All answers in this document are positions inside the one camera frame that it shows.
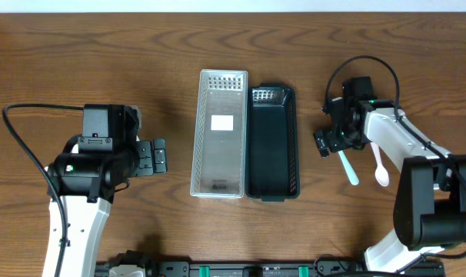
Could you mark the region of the mint green plastic fork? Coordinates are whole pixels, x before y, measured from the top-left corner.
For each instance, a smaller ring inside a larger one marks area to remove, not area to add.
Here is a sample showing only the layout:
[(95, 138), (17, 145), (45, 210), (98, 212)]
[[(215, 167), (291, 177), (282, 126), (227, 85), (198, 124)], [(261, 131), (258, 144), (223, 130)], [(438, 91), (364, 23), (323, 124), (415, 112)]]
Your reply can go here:
[(359, 184), (359, 178), (357, 176), (357, 174), (355, 173), (351, 163), (349, 162), (348, 158), (346, 157), (346, 155), (344, 154), (343, 151), (339, 151), (338, 152), (338, 156), (341, 160), (341, 164), (344, 168), (344, 171), (348, 177), (348, 180), (349, 182), (353, 185), (353, 186), (356, 186)]

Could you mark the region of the pale pink plastic fork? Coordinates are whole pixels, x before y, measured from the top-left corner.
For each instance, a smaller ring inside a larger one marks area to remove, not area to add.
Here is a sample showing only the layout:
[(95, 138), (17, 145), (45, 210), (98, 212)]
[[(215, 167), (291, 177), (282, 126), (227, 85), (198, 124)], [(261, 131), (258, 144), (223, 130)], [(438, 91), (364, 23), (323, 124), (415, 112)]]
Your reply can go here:
[(370, 143), (371, 150), (373, 151), (376, 169), (374, 171), (374, 176), (379, 185), (387, 187), (390, 184), (389, 174), (386, 168), (384, 167), (381, 159), (381, 153), (378, 145), (374, 142)]

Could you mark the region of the dark green plastic basket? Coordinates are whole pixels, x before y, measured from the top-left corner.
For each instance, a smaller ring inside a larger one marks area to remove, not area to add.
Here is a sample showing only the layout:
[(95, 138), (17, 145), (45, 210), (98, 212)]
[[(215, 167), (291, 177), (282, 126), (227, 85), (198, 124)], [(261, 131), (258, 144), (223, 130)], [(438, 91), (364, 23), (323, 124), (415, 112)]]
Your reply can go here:
[(295, 90), (262, 83), (248, 91), (245, 193), (263, 202), (301, 192)]

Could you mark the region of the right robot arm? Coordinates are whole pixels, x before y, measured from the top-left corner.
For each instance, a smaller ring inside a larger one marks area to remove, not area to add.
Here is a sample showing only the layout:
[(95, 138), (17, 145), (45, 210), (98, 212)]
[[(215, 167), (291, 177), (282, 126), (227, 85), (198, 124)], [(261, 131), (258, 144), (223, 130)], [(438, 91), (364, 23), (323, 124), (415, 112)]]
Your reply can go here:
[(369, 272), (403, 273), (416, 262), (445, 258), (466, 242), (466, 155), (434, 144), (397, 102), (377, 98), (369, 77), (350, 78), (341, 97), (326, 99), (331, 127), (314, 133), (321, 156), (378, 147), (400, 172), (393, 229), (364, 251)]

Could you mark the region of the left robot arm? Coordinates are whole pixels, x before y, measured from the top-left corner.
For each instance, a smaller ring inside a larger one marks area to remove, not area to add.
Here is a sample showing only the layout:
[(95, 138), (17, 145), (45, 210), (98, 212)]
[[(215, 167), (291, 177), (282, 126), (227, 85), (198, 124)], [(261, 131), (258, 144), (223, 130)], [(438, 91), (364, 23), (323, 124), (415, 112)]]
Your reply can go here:
[(136, 106), (84, 106), (82, 133), (46, 169), (54, 186), (44, 276), (94, 275), (115, 193), (131, 178), (168, 171), (164, 139), (141, 140), (140, 129)]

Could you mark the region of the clear perforated plastic basket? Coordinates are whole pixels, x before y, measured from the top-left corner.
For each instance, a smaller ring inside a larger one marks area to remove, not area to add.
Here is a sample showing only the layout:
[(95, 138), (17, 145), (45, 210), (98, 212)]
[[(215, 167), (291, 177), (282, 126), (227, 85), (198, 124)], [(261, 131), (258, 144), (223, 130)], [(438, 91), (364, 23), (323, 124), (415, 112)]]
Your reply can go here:
[(239, 199), (245, 192), (248, 73), (203, 69), (199, 76), (190, 194)]

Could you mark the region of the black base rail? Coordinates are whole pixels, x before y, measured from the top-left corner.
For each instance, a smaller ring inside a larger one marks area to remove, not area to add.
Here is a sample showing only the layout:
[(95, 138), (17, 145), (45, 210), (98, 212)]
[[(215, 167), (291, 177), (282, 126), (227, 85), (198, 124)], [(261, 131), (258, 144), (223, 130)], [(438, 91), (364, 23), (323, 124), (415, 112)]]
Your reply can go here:
[(332, 277), (394, 276), (393, 272), (368, 271), (354, 259), (322, 256), (314, 262), (189, 262), (153, 259), (140, 252), (120, 253), (95, 267), (98, 277)]

